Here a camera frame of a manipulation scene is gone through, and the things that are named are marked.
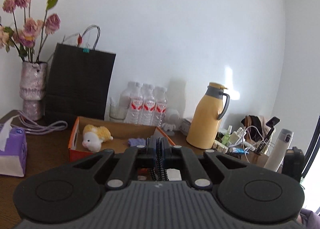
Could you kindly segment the water bottle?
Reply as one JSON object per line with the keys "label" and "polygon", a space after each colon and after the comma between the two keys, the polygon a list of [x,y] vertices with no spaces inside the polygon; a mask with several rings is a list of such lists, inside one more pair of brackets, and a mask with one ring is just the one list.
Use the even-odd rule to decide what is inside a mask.
{"label": "water bottle", "polygon": [[125,117],[125,123],[138,124],[140,111],[143,107],[142,86],[140,82],[136,82],[130,94],[130,103]]}
{"label": "water bottle", "polygon": [[156,105],[151,124],[160,127],[167,109],[167,88],[159,87],[156,93]]}
{"label": "water bottle", "polygon": [[140,124],[149,126],[156,106],[156,99],[153,93],[154,85],[148,85],[144,93],[143,109],[140,115]]}

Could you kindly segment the black phone stand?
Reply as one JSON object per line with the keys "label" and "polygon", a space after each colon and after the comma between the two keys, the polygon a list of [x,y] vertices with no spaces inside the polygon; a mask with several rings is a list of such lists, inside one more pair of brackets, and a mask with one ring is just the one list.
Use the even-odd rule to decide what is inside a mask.
{"label": "black phone stand", "polygon": [[265,118],[262,119],[261,128],[263,129],[264,135],[261,136],[262,141],[254,151],[256,154],[265,154],[270,147],[272,134],[274,132],[274,126],[280,122],[280,119],[276,116],[272,117],[268,121]]}

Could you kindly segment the purple ceramic vase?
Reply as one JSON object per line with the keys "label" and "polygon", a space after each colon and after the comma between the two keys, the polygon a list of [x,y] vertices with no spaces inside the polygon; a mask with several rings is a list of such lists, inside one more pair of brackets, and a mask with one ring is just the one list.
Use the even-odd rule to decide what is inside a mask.
{"label": "purple ceramic vase", "polygon": [[43,99],[46,94],[48,63],[23,62],[20,78],[22,112],[33,121],[43,116]]}

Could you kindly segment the red cardboard box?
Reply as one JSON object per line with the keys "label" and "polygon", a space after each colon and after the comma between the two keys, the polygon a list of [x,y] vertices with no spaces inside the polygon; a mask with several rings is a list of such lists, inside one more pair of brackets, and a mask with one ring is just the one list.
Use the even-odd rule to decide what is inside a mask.
{"label": "red cardboard box", "polygon": [[124,152],[129,146],[128,139],[132,138],[165,137],[172,146],[175,144],[159,127],[106,122],[79,116],[74,123],[68,143],[68,160],[70,162],[80,160],[92,154],[92,152],[82,146],[82,132],[87,124],[108,128],[113,136],[113,140],[102,143],[101,149],[112,149],[115,153]]}

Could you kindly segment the clear glass cup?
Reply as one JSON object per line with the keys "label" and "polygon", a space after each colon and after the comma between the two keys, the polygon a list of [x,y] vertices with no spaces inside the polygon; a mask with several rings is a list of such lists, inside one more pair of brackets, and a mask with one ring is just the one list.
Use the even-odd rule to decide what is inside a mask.
{"label": "clear glass cup", "polygon": [[127,108],[116,104],[113,98],[109,102],[109,119],[111,122],[123,123],[127,115]]}

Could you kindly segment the black paper shopping bag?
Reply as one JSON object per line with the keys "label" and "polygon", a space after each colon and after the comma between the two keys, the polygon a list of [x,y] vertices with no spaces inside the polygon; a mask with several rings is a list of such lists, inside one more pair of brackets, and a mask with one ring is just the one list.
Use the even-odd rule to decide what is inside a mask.
{"label": "black paper shopping bag", "polygon": [[49,121],[73,124],[79,116],[102,120],[116,55],[82,48],[84,35],[99,26],[91,25],[78,36],[77,44],[56,45],[48,76],[44,116]]}

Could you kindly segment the middle water bottle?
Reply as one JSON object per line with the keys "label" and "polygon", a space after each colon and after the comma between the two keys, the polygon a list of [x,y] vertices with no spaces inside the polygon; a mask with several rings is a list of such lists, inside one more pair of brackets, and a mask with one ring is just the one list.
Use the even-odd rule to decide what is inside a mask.
{"label": "middle water bottle", "polygon": [[156,99],[153,93],[154,85],[148,85],[144,93],[143,109],[140,115],[140,124],[149,126],[156,106]]}

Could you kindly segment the right water bottle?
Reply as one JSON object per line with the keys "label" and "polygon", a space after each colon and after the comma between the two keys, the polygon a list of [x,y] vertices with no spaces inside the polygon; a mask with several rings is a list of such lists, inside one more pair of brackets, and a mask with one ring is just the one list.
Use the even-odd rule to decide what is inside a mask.
{"label": "right water bottle", "polygon": [[167,88],[159,87],[156,93],[156,105],[151,124],[160,127],[167,109]]}

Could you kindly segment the yellow thermos jug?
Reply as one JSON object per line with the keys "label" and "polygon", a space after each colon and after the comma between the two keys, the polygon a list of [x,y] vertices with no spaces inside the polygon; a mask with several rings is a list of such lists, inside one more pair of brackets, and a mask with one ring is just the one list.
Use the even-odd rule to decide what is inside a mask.
{"label": "yellow thermos jug", "polygon": [[230,103],[226,87],[211,82],[198,103],[186,138],[187,143],[199,149],[211,149]]}

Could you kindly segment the white astronaut figurine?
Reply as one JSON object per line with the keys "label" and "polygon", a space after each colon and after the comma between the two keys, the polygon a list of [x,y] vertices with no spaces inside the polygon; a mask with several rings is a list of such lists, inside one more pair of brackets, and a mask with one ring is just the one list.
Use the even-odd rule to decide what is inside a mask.
{"label": "white astronaut figurine", "polygon": [[180,117],[178,110],[167,108],[165,117],[161,124],[161,129],[168,135],[175,135],[175,131],[180,129],[183,119]]}

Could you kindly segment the left water bottle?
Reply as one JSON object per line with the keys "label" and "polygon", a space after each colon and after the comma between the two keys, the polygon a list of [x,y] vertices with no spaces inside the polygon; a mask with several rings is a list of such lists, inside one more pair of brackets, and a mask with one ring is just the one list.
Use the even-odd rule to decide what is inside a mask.
{"label": "left water bottle", "polygon": [[140,82],[136,82],[130,94],[130,103],[125,117],[125,123],[138,124],[140,111],[143,107],[142,86]]}

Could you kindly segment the white travel mug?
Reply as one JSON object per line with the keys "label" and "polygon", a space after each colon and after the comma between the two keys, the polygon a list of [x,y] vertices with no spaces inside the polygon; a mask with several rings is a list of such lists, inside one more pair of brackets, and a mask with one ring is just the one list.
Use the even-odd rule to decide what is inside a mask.
{"label": "white travel mug", "polygon": [[277,137],[276,144],[264,165],[265,169],[276,172],[282,163],[286,151],[289,149],[294,132],[282,129]]}

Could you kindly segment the pink dried flower bouquet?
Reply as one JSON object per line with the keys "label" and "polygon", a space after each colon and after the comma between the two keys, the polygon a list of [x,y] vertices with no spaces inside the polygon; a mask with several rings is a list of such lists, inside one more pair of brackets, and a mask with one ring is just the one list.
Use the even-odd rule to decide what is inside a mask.
{"label": "pink dried flower bouquet", "polygon": [[48,36],[55,34],[61,25],[58,14],[49,14],[59,0],[47,0],[42,20],[31,16],[32,0],[4,0],[3,12],[13,18],[13,26],[1,24],[1,48],[10,52],[15,48],[23,62],[41,63],[40,54]]}

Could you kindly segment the purple folded cloth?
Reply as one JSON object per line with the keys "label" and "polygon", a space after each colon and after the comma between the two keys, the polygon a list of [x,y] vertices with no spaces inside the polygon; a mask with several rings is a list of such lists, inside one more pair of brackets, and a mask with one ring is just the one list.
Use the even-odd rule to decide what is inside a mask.
{"label": "purple folded cloth", "polygon": [[146,139],[143,138],[130,138],[128,139],[128,144],[130,147],[136,147],[139,145],[145,146],[146,145]]}

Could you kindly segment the black box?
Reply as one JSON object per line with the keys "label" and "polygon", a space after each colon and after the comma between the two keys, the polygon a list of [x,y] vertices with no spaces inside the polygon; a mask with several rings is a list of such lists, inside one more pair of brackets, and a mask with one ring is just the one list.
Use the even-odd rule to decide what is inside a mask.
{"label": "black box", "polygon": [[300,182],[304,169],[304,154],[301,149],[293,147],[288,149],[284,156],[281,173]]}

